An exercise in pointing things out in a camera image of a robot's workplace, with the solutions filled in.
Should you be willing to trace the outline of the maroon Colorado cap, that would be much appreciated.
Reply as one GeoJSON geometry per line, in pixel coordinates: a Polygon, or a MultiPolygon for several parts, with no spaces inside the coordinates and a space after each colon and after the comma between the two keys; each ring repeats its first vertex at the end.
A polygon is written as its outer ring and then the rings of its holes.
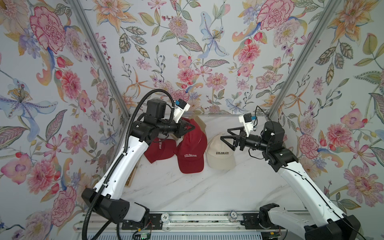
{"type": "Polygon", "coordinates": [[[204,154],[207,148],[205,139],[197,142],[183,140],[175,150],[179,169],[183,174],[200,173],[204,169],[204,154]]]}

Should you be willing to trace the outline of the cream Colorado baseball cap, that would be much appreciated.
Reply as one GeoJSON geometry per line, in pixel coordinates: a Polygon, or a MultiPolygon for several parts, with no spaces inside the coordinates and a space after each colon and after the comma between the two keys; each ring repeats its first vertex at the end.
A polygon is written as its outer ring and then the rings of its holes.
{"type": "Polygon", "coordinates": [[[209,142],[207,161],[210,168],[228,171],[236,167],[235,152],[221,140],[222,136],[224,134],[216,135],[209,142]]]}

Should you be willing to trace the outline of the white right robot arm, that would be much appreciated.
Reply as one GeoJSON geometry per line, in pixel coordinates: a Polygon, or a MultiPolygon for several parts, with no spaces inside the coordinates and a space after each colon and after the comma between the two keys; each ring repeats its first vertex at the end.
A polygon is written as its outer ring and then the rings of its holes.
{"type": "Polygon", "coordinates": [[[228,129],[223,141],[233,151],[260,151],[264,159],[294,190],[310,216],[304,218],[286,211],[277,204],[260,207],[257,223],[264,229],[282,227],[304,240],[354,240],[361,223],[346,215],[313,182],[297,156],[283,146],[285,130],[278,122],[268,121],[259,136],[246,126],[228,129]]]}

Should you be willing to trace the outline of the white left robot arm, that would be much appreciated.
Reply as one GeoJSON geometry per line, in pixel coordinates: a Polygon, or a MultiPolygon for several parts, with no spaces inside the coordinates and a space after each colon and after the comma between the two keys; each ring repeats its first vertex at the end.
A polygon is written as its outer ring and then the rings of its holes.
{"type": "Polygon", "coordinates": [[[88,224],[91,214],[96,213],[106,220],[119,224],[134,222],[145,226],[149,222],[150,210],[135,202],[122,199],[126,182],[138,161],[159,135],[175,135],[180,138],[195,127],[182,119],[190,108],[184,100],[175,101],[171,107],[173,116],[165,119],[167,103],[152,99],[147,103],[147,111],[138,119],[132,118],[125,134],[125,142],[101,180],[93,187],[86,188],[82,199],[89,206],[84,224],[88,224]]]}

